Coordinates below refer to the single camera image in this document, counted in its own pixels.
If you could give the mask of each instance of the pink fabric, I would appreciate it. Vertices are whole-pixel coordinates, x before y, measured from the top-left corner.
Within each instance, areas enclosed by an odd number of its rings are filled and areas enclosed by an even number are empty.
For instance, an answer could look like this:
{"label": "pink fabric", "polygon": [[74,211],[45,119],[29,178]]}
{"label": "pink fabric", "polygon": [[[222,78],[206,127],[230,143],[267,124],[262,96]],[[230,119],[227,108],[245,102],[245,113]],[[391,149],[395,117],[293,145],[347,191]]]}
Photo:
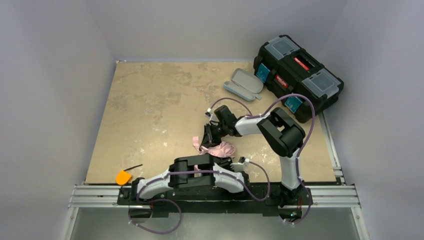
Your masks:
{"label": "pink fabric", "polygon": [[210,148],[206,148],[202,146],[199,151],[199,137],[194,136],[193,146],[199,152],[199,154],[207,153],[218,158],[228,158],[228,157],[234,158],[236,154],[236,147],[226,141],[221,142],[221,144],[219,144],[218,146],[214,146]]}

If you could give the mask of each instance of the stained surface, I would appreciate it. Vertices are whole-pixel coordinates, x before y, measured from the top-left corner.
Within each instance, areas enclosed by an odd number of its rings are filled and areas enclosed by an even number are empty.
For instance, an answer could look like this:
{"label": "stained surface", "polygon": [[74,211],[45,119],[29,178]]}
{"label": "stained surface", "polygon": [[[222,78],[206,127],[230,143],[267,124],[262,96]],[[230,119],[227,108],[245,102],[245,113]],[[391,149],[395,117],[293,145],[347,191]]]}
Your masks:
{"label": "stained surface", "polygon": [[[198,154],[192,137],[202,138],[203,125],[208,122],[204,115],[207,108],[219,98],[238,98],[223,88],[237,68],[253,72],[248,62],[118,63],[86,182],[114,183],[120,170],[138,164],[143,166],[129,173],[133,178],[148,179],[164,172],[175,158]],[[276,100],[267,89],[260,95],[262,100],[243,101],[255,115]],[[236,102],[221,103],[236,117],[246,114]],[[310,122],[301,126],[308,132]],[[235,145],[236,161],[240,156],[250,158],[266,169],[272,181],[280,181],[279,158],[262,135],[227,136],[223,140]],[[335,180],[318,118],[300,165],[307,182]],[[247,173],[251,182],[266,181],[253,165]]]}

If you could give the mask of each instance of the white wall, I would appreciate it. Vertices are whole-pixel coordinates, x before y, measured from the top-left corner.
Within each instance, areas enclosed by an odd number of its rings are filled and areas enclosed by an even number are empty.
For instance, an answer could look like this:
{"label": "white wall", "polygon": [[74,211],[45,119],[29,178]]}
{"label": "white wall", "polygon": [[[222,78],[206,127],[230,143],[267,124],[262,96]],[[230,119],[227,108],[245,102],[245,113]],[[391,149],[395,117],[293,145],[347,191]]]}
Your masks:
{"label": "white wall", "polygon": [[58,239],[114,67],[82,0],[0,2],[0,239]]}
{"label": "white wall", "polygon": [[350,0],[318,56],[345,81],[327,113],[371,239],[424,239],[424,1]]}
{"label": "white wall", "polygon": [[117,60],[249,60],[280,34],[318,54],[347,0],[86,0]]}

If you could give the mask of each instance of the black toolbox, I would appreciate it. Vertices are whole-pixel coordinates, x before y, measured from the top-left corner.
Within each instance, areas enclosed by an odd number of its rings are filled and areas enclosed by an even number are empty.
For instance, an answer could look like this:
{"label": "black toolbox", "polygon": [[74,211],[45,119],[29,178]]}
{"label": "black toolbox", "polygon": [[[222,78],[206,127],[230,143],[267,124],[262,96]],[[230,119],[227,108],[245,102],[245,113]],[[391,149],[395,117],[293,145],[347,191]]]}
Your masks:
{"label": "black toolbox", "polygon": [[[292,93],[304,95],[312,102],[316,115],[339,99],[345,85],[288,35],[262,45],[253,68],[254,74],[277,98]],[[301,98],[289,97],[282,103],[300,123],[311,119],[310,106]]]}

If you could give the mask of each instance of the robotic arm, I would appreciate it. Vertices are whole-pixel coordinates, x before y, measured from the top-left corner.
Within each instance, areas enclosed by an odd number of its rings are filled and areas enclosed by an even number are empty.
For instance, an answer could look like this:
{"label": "robotic arm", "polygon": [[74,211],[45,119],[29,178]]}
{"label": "robotic arm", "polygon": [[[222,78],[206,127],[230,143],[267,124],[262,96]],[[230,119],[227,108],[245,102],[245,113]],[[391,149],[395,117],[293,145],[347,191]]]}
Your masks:
{"label": "robotic arm", "polygon": [[271,149],[279,156],[281,165],[281,184],[289,191],[300,183],[296,174],[296,152],[303,144],[305,131],[283,109],[276,107],[263,116],[243,116],[238,119],[223,105],[214,111],[218,121],[204,125],[201,142],[207,148],[221,143],[226,135],[241,137],[250,134],[262,134]]}
{"label": "robotic arm", "polygon": [[[295,152],[303,144],[304,130],[281,108],[263,116],[236,116],[226,105],[218,107],[209,123],[204,125],[204,134],[200,146],[207,148],[217,146],[221,138],[230,135],[242,137],[250,134],[262,134],[271,149],[279,155],[281,164],[281,184],[288,194],[299,189],[299,180],[296,174]],[[180,157],[162,174],[150,179],[136,179],[132,183],[132,195],[139,194],[141,199],[151,199],[155,195],[172,189],[214,186],[226,189],[230,193],[239,193],[249,184],[249,176],[244,171],[234,172],[223,166],[229,166],[230,158],[219,158],[209,154]],[[195,165],[198,169],[207,172],[195,177]]]}

